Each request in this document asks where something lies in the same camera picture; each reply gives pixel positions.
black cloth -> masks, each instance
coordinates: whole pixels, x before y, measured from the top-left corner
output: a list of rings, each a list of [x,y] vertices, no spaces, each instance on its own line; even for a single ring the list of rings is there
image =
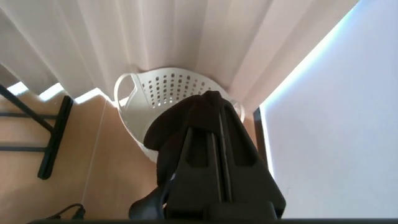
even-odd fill
[[[220,135],[219,114],[229,103],[218,91],[193,95],[164,111],[149,127],[144,138],[145,147],[158,151],[157,185],[170,180],[180,159],[188,127]]]

black foot bar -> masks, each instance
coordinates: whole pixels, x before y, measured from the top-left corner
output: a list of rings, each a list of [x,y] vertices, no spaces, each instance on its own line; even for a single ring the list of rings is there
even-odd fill
[[[37,114],[32,111],[3,85],[0,85],[0,95],[3,95],[7,100],[24,112],[24,114],[1,112],[0,116],[32,118],[45,129],[47,129],[51,134],[47,147],[0,146],[0,151],[44,152],[44,157],[37,177],[43,180],[48,179],[52,173],[55,158],[57,157],[58,149],[61,144],[63,132],[65,130],[65,126],[67,125],[69,113],[73,105],[73,100],[69,96],[65,96],[62,100],[58,115],[47,115]],[[55,119],[54,127],[48,124],[45,119]]]

curtain fold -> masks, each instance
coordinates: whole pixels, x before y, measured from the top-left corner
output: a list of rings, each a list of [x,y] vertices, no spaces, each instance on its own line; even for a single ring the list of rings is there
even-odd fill
[[[0,0],[0,63],[37,94],[59,82],[111,99],[123,73],[186,68],[250,112],[356,2]]]

floor seam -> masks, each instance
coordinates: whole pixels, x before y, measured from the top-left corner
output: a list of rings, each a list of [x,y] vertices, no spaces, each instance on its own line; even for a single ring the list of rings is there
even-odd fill
[[[87,173],[87,178],[86,178],[85,189],[83,190],[83,196],[81,197],[81,204],[82,204],[82,205],[84,205],[84,201],[85,201],[85,197],[86,197],[86,191],[87,191],[87,186],[88,186],[88,179],[90,178],[91,169],[92,169],[92,167],[93,167],[95,152],[96,152],[96,150],[97,150],[98,138],[99,138],[99,136],[100,136],[100,132],[101,132],[101,128],[102,128],[102,122],[103,122],[103,120],[104,120],[104,114],[105,114],[106,103],[107,103],[107,101],[105,100],[105,102],[104,102],[104,107],[103,107],[103,110],[102,110],[101,120],[99,121],[97,136],[96,136],[96,138],[95,138],[94,149],[93,149],[93,155],[91,156],[90,166],[89,166],[89,168],[88,168],[88,173]]]

black metal bar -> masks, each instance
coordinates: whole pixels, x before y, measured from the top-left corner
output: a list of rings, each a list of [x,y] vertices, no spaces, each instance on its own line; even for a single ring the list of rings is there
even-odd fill
[[[38,114],[43,119],[56,119],[57,115],[50,114]],[[13,117],[13,118],[30,118],[28,114],[24,113],[13,113],[13,112],[0,112],[0,117]]]
[[[45,151],[45,147],[0,146],[0,151],[12,151],[12,152],[44,152],[44,151]]]
[[[16,96],[14,96],[6,87],[3,85],[0,85],[0,94],[3,95],[7,100],[9,100],[11,103],[16,105],[19,109],[21,109],[23,112],[28,114],[31,118],[33,118],[36,122],[38,122],[41,126],[43,126],[45,129],[50,131],[50,133],[53,133],[54,129],[53,127],[48,124],[43,118],[41,118],[37,113],[32,111],[28,106],[26,106],[21,100],[19,100]]]
[[[262,128],[260,108],[257,108],[257,110],[253,113],[253,118],[254,129],[256,130],[257,150],[259,151],[260,158],[264,160],[266,166],[268,167],[266,140],[264,139],[264,130]]]
[[[63,132],[67,125],[72,105],[73,100],[69,96],[65,96],[58,112],[58,118],[55,122],[54,132],[51,134],[49,144],[44,152],[39,173],[37,174],[37,177],[43,180],[48,179],[51,176],[55,158],[57,157],[58,149],[61,144]]]

